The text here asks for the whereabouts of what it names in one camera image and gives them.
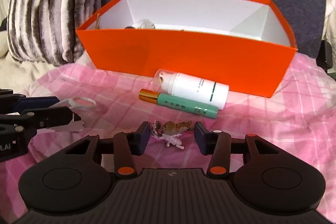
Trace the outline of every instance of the cosmetic bottle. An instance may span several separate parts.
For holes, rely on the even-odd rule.
[[[218,107],[151,90],[140,90],[139,99],[152,104],[166,106],[213,119],[215,119],[218,114]]]
[[[159,85],[158,91],[213,105],[219,110],[223,110],[229,91],[229,86],[222,83],[162,69],[155,74],[154,82]]]

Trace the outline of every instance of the magnifying glass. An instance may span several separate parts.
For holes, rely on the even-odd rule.
[[[94,107],[95,105],[96,102],[90,98],[74,97],[59,101],[50,107],[67,106],[70,109],[86,110],[88,108]]]

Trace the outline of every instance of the bed sheet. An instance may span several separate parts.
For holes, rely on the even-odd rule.
[[[95,69],[84,55],[77,64],[50,70],[23,92],[28,96],[55,95],[94,99],[97,106],[79,112],[85,120],[81,133],[47,133],[34,137],[30,152],[0,165],[0,214],[7,221],[23,215],[26,207],[18,192],[21,174],[33,164],[88,134],[111,137],[135,130],[143,121],[201,121],[210,130],[222,130],[236,138],[256,133],[313,165],[324,175],[327,188],[318,211],[336,222],[336,82],[316,66],[315,60],[296,54],[272,98],[229,92],[217,119],[199,117],[138,99],[142,88],[151,88],[152,78]],[[150,139],[144,155],[135,156],[137,168],[206,168],[210,156],[202,156],[192,133],[182,136],[184,150],[167,148]],[[102,165],[113,171],[110,156]],[[239,155],[231,171],[242,165]]]

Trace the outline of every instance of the animal figurine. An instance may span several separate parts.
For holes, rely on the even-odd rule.
[[[161,133],[159,133],[158,130],[161,128],[161,124],[159,121],[155,121],[151,128],[151,135],[157,140],[165,140],[167,147],[172,144],[180,149],[184,149],[184,146],[181,145],[182,141],[179,139],[179,136],[184,132],[193,129],[191,123],[192,121],[179,123],[169,121],[163,125]]]

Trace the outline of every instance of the teal roller bottle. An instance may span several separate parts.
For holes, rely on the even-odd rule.
[[[218,107],[216,106],[196,102],[193,100],[183,99],[180,97],[171,96],[164,93],[158,93],[151,90],[144,90],[144,89],[140,90],[139,99],[160,106],[166,106],[169,108],[213,119],[215,119],[218,114]]]

